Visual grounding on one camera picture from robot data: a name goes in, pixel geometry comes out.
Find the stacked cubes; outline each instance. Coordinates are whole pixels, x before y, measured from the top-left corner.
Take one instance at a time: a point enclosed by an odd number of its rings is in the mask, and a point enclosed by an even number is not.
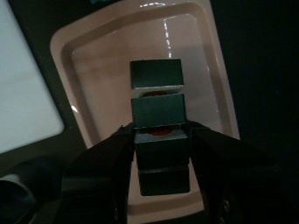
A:
[[[144,196],[189,191],[189,141],[178,59],[130,62],[134,153]]]

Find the white surface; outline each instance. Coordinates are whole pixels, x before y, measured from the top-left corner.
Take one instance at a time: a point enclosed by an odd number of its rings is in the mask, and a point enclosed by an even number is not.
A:
[[[181,59],[186,118],[238,137],[220,43],[206,0],[125,0],[56,32],[50,53],[85,144],[132,121],[129,61]],[[128,222],[202,209],[190,165],[190,192],[142,197],[133,162]]]
[[[0,1],[0,153],[62,130],[10,7]]]

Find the dark green cube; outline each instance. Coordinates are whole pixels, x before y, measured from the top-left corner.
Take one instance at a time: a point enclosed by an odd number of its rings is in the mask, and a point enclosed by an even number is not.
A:
[[[134,128],[152,128],[185,123],[182,94],[132,99]]]
[[[182,69],[178,59],[130,61],[132,89],[182,85]]]
[[[144,196],[186,193],[190,190],[188,166],[138,171],[138,184]]]
[[[180,129],[164,136],[134,134],[134,153],[138,170],[158,169],[189,163],[189,140]]]

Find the dark background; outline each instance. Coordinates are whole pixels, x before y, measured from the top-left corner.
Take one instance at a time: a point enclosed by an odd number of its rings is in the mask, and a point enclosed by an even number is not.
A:
[[[66,165],[85,149],[52,62],[49,43],[52,34],[64,25],[106,6],[106,3],[90,4],[89,0],[10,0],[9,3],[65,130],[2,154],[1,171],[42,154],[52,154]],[[210,6],[240,139],[273,158],[282,172],[284,192],[299,210],[299,3],[296,0],[210,0]],[[46,221],[37,217],[33,223],[50,223],[53,210],[54,203],[41,212],[44,217],[48,215]]]

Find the tray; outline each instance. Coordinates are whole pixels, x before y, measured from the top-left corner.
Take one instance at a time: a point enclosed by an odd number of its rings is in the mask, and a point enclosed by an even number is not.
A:
[[[186,118],[238,138],[209,1],[114,3],[54,33],[50,54],[86,148],[132,122],[130,60],[181,59]],[[189,193],[142,197],[133,163],[128,223],[200,210],[192,165]]]

